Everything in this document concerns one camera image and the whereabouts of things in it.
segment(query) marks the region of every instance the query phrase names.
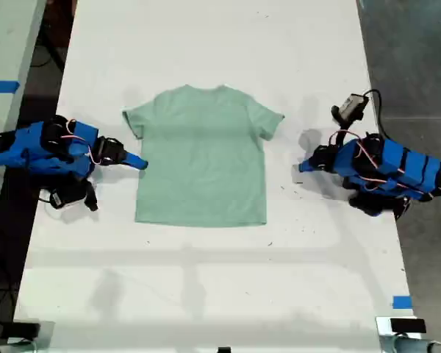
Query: gray floor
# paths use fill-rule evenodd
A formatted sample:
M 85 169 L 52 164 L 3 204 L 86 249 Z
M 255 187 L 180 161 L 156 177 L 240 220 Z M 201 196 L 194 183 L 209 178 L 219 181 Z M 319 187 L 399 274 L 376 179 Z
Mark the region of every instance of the gray floor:
M 441 158 L 441 0 L 361 0 L 370 80 L 383 125 L 410 149 Z M 416 315 L 441 340 L 441 198 L 413 204 L 398 223 Z

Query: t-shirt sleeve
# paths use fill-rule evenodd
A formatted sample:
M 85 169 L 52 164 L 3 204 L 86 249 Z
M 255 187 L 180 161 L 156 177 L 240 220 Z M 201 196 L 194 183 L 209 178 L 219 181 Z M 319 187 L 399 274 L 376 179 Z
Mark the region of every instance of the t-shirt sleeve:
M 271 140 L 284 115 L 269 110 L 251 97 L 248 97 L 247 108 L 257 135 L 264 140 Z
M 136 138 L 144 137 L 144 127 L 149 121 L 155 119 L 155 99 L 140 107 L 124 110 L 123 117 L 131 128 Z

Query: white table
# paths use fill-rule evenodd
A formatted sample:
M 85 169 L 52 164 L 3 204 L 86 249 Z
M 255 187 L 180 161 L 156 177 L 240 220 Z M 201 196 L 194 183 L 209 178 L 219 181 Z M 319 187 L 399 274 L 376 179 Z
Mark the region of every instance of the white table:
M 16 127 L 29 64 L 46 0 L 0 0 L 0 80 L 18 81 L 15 94 L 0 94 L 0 132 Z M 0 167 L 0 190 L 4 168 Z
M 286 115 L 265 143 L 268 224 L 138 224 L 137 172 L 97 170 L 97 213 L 38 206 L 15 318 L 54 322 L 52 352 L 379 352 L 375 316 L 412 314 L 391 305 L 408 294 L 393 216 L 291 173 L 369 88 L 355 1 L 79 1 L 59 114 L 138 153 L 123 108 L 187 83 Z M 353 131 L 376 131 L 370 106 Z

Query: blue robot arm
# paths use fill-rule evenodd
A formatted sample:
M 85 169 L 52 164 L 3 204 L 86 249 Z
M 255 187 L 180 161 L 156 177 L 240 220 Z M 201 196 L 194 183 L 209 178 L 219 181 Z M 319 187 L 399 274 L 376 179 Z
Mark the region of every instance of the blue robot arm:
M 93 187 L 87 181 L 95 164 L 124 164 L 139 170 L 148 166 L 118 140 L 98 137 L 97 128 L 60 115 L 0 134 L 0 165 L 44 176 L 44 185 L 52 185 L 49 201 L 55 208 L 85 199 L 91 210 L 97 209 Z
M 317 147 L 298 168 L 300 172 L 339 174 L 344 188 L 357 191 L 350 199 L 351 206 L 369 215 L 393 210 L 398 218 L 410 200 L 427 202 L 441 196 L 441 161 L 411 151 L 380 134 L 343 144 L 348 128 L 355 120 L 361 120 L 367 102 L 364 95 L 351 95 L 343 107 L 333 107 L 332 115 L 340 125 L 335 144 Z

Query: light green t-shirt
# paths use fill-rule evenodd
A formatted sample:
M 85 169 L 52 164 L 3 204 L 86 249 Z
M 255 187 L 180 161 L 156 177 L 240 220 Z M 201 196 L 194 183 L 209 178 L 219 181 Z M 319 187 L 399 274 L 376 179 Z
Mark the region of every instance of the light green t-shirt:
M 138 222 L 188 227 L 266 223 L 265 161 L 283 115 L 219 86 L 165 91 L 123 112 L 148 161 L 137 191 Z

